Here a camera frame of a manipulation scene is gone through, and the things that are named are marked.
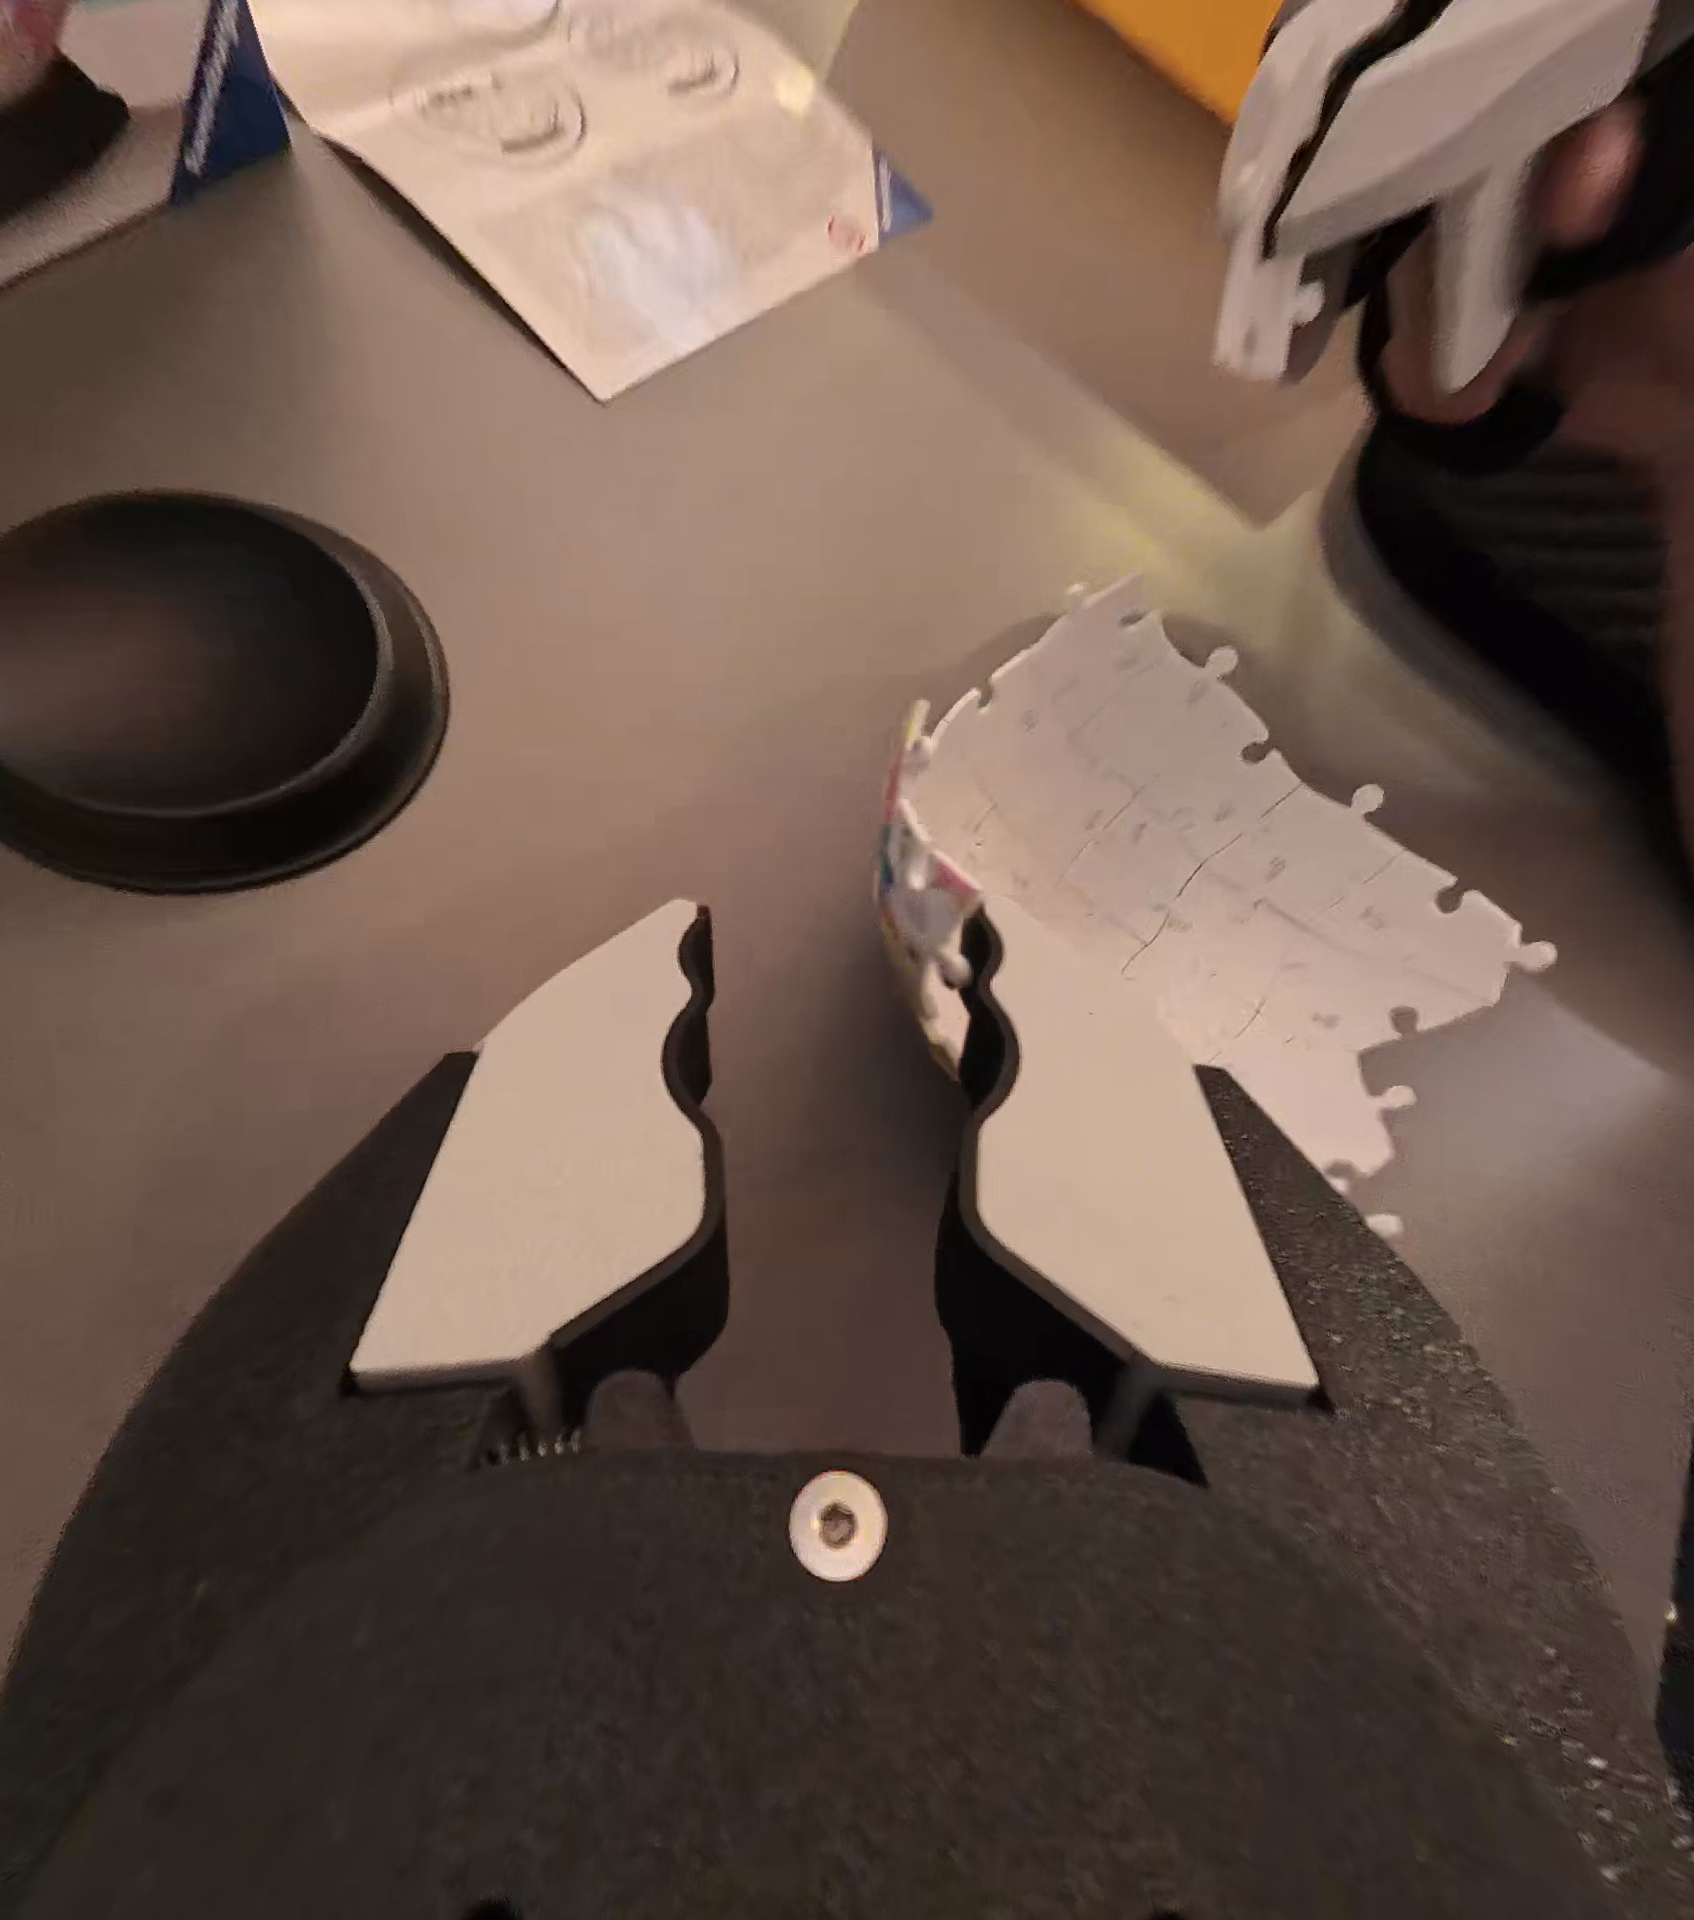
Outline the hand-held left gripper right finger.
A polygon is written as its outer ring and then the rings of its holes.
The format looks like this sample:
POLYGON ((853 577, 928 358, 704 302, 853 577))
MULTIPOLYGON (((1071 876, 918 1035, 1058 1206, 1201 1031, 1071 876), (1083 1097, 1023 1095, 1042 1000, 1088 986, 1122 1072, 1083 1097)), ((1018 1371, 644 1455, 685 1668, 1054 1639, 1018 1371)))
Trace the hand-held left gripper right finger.
POLYGON ((1297 1408, 1320 1375, 1196 1066, 1011 901, 964 928, 966 1099, 935 1248, 956 1402, 1027 1381, 1297 1408))

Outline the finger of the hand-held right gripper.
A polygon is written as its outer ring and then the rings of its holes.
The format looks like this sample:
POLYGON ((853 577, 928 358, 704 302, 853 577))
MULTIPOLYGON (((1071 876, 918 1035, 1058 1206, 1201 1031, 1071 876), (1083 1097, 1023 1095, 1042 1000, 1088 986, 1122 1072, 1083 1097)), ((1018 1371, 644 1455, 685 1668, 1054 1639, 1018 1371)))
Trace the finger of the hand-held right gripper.
POLYGON ((1481 376, 1516 325, 1520 169, 1624 96, 1654 60, 1654 3, 1454 3, 1354 84, 1280 221, 1274 254, 1352 289, 1354 252, 1380 229, 1446 203, 1434 241, 1438 372, 1481 376))
POLYGON ((1444 3, 1282 6, 1220 170, 1217 217, 1226 256, 1277 258, 1287 209, 1354 84, 1444 12, 1444 3))

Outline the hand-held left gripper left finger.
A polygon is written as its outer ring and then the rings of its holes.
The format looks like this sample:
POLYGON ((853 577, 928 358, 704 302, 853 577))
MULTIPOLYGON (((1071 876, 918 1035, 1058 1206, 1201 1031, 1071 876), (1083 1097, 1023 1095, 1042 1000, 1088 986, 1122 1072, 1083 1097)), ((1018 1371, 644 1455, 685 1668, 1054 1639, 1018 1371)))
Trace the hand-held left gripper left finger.
POLYGON ((480 1041, 350 1358, 364 1394, 467 1384, 588 1406, 676 1382, 729 1313, 714 924, 671 901, 480 1041))

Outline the white puzzle piece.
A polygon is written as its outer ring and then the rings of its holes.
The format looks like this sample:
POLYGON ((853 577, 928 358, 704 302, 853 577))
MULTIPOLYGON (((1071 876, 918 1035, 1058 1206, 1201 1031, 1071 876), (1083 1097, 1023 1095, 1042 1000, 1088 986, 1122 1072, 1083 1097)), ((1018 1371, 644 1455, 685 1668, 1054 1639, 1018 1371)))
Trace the white puzzle piece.
POLYGON ((1248 382, 1307 378, 1340 318, 1333 277, 1304 256, 1232 252, 1220 282, 1213 366, 1248 382))

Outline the assembled white puzzle section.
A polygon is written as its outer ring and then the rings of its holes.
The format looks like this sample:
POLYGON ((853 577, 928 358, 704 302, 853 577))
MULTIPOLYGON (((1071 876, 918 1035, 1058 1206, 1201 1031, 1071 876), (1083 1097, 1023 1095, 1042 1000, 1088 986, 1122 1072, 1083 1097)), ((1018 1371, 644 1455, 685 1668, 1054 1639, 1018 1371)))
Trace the assembled white puzzle section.
POLYGON ((882 947, 950 1077, 969 1029, 960 943, 1018 906, 1139 990, 1345 1199, 1395 1157, 1408 1086, 1364 1059, 1500 1002, 1557 948, 1379 828, 1376 784, 1333 799, 1193 660, 1139 580, 1066 610, 939 718, 916 700, 882 791, 882 947))

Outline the black round ball stand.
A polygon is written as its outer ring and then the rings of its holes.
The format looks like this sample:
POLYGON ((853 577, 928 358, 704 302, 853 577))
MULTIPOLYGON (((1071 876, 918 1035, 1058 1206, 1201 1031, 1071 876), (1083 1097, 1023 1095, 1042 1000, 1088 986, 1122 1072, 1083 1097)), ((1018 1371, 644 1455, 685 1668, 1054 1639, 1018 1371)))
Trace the black round ball stand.
POLYGON ((359 853, 451 727, 426 609, 369 547, 210 493, 78 498, 0 537, 0 846, 140 896, 359 853))

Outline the colourful puzzle box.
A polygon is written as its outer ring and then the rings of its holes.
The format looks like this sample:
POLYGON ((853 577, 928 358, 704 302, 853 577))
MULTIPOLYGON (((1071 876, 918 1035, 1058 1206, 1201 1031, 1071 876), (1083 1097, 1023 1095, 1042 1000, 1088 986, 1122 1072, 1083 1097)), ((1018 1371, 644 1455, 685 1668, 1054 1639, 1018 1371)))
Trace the colourful puzzle box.
POLYGON ((246 3, 0 3, 0 289, 285 154, 246 3))

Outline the person's right hand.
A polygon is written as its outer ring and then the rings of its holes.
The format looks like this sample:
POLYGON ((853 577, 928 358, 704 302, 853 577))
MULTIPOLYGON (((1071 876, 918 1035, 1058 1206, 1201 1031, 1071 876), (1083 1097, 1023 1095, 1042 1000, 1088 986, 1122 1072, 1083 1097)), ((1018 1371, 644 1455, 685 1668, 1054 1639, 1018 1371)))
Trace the person's right hand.
POLYGON ((1434 275, 1415 242, 1387 278, 1379 356, 1395 414, 1431 426, 1484 419, 1520 389, 1558 402, 1573 443, 1647 467, 1694 457, 1694 242, 1673 261, 1523 314, 1487 370, 1456 390, 1434 372, 1434 275))

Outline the yellow storage bin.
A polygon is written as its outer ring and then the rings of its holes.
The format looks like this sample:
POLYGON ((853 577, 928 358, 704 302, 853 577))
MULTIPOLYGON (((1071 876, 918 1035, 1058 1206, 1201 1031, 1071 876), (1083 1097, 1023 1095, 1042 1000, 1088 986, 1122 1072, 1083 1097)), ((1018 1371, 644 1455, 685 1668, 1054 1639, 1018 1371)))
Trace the yellow storage bin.
POLYGON ((1076 3, 1177 92, 1230 128, 1282 3, 1076 3))

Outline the white instruction leaflet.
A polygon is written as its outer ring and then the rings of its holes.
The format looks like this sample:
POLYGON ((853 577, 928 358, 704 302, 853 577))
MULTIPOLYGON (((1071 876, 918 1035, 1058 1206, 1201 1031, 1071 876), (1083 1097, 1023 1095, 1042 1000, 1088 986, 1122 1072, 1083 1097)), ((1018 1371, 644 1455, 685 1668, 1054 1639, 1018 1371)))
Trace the white instruction leaflet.
POLYGON ((754 12, 260 3, 301 122, 610 402, 927 229, 928 201, 754 12))

